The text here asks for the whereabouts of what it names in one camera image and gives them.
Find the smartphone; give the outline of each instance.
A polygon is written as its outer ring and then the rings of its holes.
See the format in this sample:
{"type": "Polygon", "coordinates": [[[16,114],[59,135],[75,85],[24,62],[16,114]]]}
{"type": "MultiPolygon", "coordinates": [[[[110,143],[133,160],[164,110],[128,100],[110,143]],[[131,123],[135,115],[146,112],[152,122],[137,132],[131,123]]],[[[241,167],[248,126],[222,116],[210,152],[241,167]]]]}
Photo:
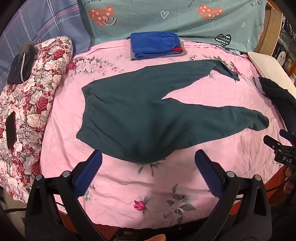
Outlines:
{"type": "Polygon", "coordinates": [[[15,125],[15,112],[12,112],[6,119],[6,140],[10,149],[17,141],[17,130],[15,125]]]}

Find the black heart print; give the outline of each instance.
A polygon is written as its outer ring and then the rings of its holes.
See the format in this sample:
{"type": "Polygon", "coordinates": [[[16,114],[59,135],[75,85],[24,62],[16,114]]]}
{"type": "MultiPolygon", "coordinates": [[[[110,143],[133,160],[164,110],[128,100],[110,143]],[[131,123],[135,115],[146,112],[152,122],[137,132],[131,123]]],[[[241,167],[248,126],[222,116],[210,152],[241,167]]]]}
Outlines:
{"type": "Polygon", "coordinates": [[[231,42],[231,35],[223,35],[219,34],[217,37],[215,37],[215,40],[221,44],[222,47],[225,47],[226,45],[229,45],[231,42]]]}

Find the white pillow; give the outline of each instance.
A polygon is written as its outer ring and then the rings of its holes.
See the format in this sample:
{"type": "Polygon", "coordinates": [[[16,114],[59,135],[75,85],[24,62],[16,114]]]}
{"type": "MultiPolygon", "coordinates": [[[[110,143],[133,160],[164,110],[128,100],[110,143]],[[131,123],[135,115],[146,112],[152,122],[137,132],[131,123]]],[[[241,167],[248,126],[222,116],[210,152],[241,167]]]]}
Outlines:
{"type": "Polygon", "coordinates": [[[248,55],[262,77],[271,79],[296,98],[296,87],[274,57],[255,52],[248,55]]]}

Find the metal screw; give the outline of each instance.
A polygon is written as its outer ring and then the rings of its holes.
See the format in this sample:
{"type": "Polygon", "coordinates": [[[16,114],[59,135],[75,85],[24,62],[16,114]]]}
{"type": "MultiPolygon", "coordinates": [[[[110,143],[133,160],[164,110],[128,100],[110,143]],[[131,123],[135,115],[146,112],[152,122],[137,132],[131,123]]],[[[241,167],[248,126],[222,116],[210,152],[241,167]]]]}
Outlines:
{"type": "Polygon", "coordinates": [[[261,181],[261,176],[260,176],[260,175],[256,174],[254,177],[255,177],[255,179],[256,179],[257,181],[261,181]]]}
{"type": "Polygon", "coordinates": [[[37,181],[41,180],[41,178],[42,178],[42,175],[40,175],[40,174],[38,174],[38,175],[36,176],[36,180],[37,180],[37,181]]]}
{"type": "Polygon", "coordinates": [[[231,171],[227,172],[226,175],[228,177],[234,177],[235,176],[234,172],[231,172],[231,171]]]}
{"type": "Polygon", "coordinates": [[[70,176],[70,172],[69,171],[64,171],[63,173],[62,173],[62,176],[63,177],[69,177],[70,176]]]}

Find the floral blanket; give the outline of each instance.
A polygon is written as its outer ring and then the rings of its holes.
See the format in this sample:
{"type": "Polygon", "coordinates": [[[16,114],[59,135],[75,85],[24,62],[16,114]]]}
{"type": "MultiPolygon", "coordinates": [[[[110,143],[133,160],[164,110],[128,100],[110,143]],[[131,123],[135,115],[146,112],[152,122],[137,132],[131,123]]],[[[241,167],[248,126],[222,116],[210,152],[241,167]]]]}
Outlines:
{"type": "Polygon", "coordinates": [[[270,120],[262,131],[245,129],[235,135],[176,150],[165,160],[140,165],[103,154],[103,163],[83,197],[82,207],[94,223],[129,228],[160,228],[206,217],[217,199],[209,192],[194,163],[203,149],[211,160],[241,177],[260,174],[266,182],[280,168],[273,151],[264,145],[270,135],[283,128],[271,101],[261,95],[252,80],[259,76],[246,55],[236,56],[210,44],[184,41],[187,55],[131,61],[129,40],[103,43],[77,55],[56,91],[52,113],[44,133],[41,171],[45,177],[59,176],[85,161],[93,152],[76,138],[81,127],[85,100],[81,88],[93,80],[141,69],[145,66],[179,61],[218,59],[239,74],[240,81],[216,71],[192,85],[175,90],[165,98],[208,106],[242,106],[258,110],[270,120]]]}
{"type": "Polygon", "coordinates": [[[15,199],[27,202],[39,174],[41,145],[54,92],[72,58],[68,37],[57,37],[35,46],[30,78],[7,84],[0,95],[0,186],[15,199]],[[7,148],[6,118],[15,112],[17,142],[7,148]]]}

